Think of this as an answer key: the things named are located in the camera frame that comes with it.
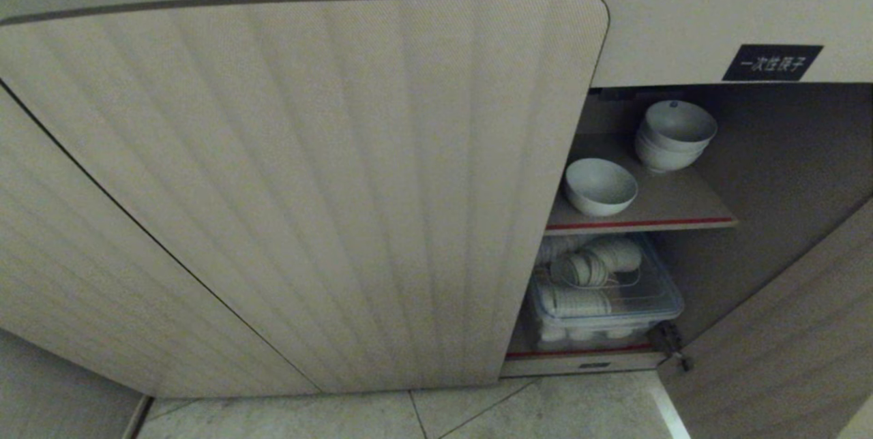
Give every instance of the cabinet door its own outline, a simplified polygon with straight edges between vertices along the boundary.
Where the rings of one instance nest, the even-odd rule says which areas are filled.
[[[315,387],[0,91],[0,327],[147,395]]]
[[[497,379],[607,22],[600,0],[181,7],[0,29],[0,59],[316,384],[411,389]]]
[[[873,390],[873,202],[672,359],[695,439],[836,437]]]

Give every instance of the floor tile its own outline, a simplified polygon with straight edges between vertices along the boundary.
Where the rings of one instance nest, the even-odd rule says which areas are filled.
[[[149,414],[146,416],[146,421],[154,420],[162,415],[169,414],[183,408],[185,405],[196,402],[194,398],[155,398],[152,406],[149,408]]]
[[[491,387],[420,390],[412,398],[428,439],[437,439],[533,381],[514,378]]]
[[[201,399],[147,421],[138,439],[421,439],[406,392]]]
[[[542,378],[446,439],[671,439],[651,373]]]

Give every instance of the plastic container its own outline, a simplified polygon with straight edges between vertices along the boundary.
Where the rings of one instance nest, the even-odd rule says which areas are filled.
[[[561,289],[593,291],[592,301],[608,299],[607,305],[583,309],[583,316],[565,317],[567,308],[558,309],[561,296],[554,284],[534,277],[528,290],[527,308],[533,321],[533,345],[540,351],[611,349],[642,343],[643,335],[660,321],[679,317],[685,309],[670,274],[644,234],[629,234],[642,249],[639,272],[615,274],[611,287],[600,289]],[[587,299],[567,299],[587,303]]]

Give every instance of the open cabinet door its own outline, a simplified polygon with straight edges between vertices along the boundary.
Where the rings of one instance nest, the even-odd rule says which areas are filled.
[[[3,78],[321,389],[495,381],[606,7],[271,1],[12,25]]]
[[[873,391],[873,202],[659,371],[694,439],[836,437]]]

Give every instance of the cabinet shelf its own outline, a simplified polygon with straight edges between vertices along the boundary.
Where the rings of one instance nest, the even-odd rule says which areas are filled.
[[[545,235],[597,234],[627,231],[702,230],[729,228],[737,218],[724,206],[707,182],[689,166],[677,172],[655,174],[636,159],[633,136],[579,134],[570,160],[602,157],[630,171],[639,194],[630,207],[609,217],[590,217],[576,210],[559,188],[546,224]]]

